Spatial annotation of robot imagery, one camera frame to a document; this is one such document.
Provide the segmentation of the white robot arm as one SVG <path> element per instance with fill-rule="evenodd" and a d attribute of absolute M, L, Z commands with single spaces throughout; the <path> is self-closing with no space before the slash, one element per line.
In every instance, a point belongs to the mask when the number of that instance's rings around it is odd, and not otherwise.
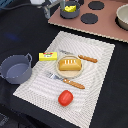
<path fill-rule="evenodd" d="M 61 9 L 65 8 L 65 0 L 30 0 L 30 2 L 33 5 L 41 6 L 47 19 L 51 17 L 50 9 L 52 7 L 59 4 Z"/>

